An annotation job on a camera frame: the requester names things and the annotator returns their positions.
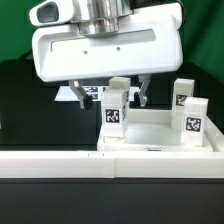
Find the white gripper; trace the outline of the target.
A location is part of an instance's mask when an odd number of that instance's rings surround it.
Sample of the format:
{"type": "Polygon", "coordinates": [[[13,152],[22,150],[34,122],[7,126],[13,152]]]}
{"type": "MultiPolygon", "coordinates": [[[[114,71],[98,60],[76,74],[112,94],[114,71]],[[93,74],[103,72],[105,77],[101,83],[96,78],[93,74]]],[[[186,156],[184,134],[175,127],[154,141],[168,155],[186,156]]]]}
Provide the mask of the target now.
{"type": "Polygon", "coordinates": [[[78,80],[139,75],[134,102],[145,107],[150,73],[175,71],[183,62],[183,17],[180,3],[137,9],[128,3],[41,3],[31,9],[36,73],[45,82],[70,80],[82,109],[91,109],[93,98],[78,80]]]}

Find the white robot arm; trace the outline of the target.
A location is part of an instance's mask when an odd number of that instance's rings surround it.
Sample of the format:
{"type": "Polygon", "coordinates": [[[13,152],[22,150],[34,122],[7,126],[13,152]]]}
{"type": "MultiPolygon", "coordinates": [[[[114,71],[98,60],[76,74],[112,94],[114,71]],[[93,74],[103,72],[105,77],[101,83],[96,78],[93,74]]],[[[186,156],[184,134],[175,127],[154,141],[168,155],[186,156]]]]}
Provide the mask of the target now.
{"type": "Polygon", "coordinates": [[[45,82],[67,80],[87,109],[84,79],[137,75],[135,103],[145,106],[152,73],[183,62],[179,30],[186,21],[180,0],[45,0],[29,12],[36,73],[45,82]]]}

